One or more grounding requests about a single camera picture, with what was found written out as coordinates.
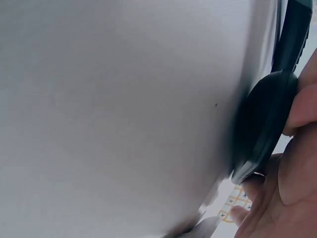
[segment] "hand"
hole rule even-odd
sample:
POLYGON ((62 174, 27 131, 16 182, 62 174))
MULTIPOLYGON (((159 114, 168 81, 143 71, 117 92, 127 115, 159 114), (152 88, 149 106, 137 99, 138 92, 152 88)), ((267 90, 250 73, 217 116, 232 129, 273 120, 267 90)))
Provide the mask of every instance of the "hand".
POLYGON ((249 211, 233 207, 235 238, 317 238, 317 49, 299 77, 284 134, 293 135, 283 154, 273 155, 264 176, 242 186, 249 211))

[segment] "black headphones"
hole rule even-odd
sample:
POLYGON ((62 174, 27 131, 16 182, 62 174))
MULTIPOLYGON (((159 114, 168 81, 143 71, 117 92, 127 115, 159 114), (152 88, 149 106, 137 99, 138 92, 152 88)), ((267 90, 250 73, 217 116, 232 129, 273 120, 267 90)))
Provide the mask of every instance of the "black headphones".
POLYGON ((313 0, 288 0, 271 74, 242 102, 232 141, 232 182, 240 184, 263 168, 285 127, 298 79, 293 73, 308 38, 313 0))

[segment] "finger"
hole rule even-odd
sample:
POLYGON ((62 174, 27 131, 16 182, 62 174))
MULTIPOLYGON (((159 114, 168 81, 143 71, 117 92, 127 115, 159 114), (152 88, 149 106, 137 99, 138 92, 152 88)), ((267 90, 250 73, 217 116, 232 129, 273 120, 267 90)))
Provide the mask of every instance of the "finger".
POLYGON ((234 206, 230 210, 230 216, 237 226, 241 226, 244 219, 250 212, 240 206, 234 206))
MULTIPOLYGON (((317 49, 314 51, 314 53, 312 54, 311 58, 309 59, 309 61, 307 62, 307 64, 305 65, 303 71, 301 72, 300 76, 299 76, 299 94, 302 94, 303 92, 301 92, 303 89, 306 89, 308 86, 314 85, 317 83, 317 49)), ((287 123, 285 125, 284 131, 283 133, 285 135, 294 135, 295 131, 296 131, 296 125, 293 124, 293 118, 291 116, 292 115, 298 115, 298 105, 299 103, 302 101, 300 101, 300 97, 296 96, 292 105, 292 109, 290 112, 290 116, 287 120, 287 123)))
POLYGON ((317 193, 317 123, 298 129, 280 163, 278 183, 285 205, 308 201, 317 193))
POLYGON ((299 90, 306 88, 309 85, 317 83, 317 49, 315 49, 311 58, 308 60, 303 71, 299 76, 299 90))
POLYGON ((295 97, 285 133, 317 121, 317 83, 302 89, 295 97))
POLYGON ((242 188, 251 201, 254 201, 256 198, 258 190, 263 185, 264 181, 265 177, 258 174, 253 174, 243 181, 242 188))
POLYGON ((283 156, 283 153, 277 153, 271 155, 268 162, 260 167, 256 172, 263 176, 267 176, 272 171, 276 171, 276 168, 279 166, 280 159, 283 156))

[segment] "headphone ear cup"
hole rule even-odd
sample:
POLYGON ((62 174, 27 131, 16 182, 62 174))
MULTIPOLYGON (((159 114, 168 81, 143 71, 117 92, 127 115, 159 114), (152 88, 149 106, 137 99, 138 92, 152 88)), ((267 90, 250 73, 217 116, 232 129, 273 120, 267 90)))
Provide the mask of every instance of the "headphone ear cup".
POLYGON ((267 163, 285 127, 297 85, 292 72, 274 72, 260 80, 242 103, 233 135, 233 183, 241 183, 267 163))

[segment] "brushed metal surface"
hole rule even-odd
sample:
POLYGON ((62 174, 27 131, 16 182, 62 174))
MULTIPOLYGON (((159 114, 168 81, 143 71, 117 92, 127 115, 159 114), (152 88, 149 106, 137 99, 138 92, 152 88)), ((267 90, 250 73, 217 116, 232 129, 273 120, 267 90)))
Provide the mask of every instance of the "brushed metal surface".
POLYGON ((162 236, 212 199, 274 0, 0 1, 2 237, 162 236))

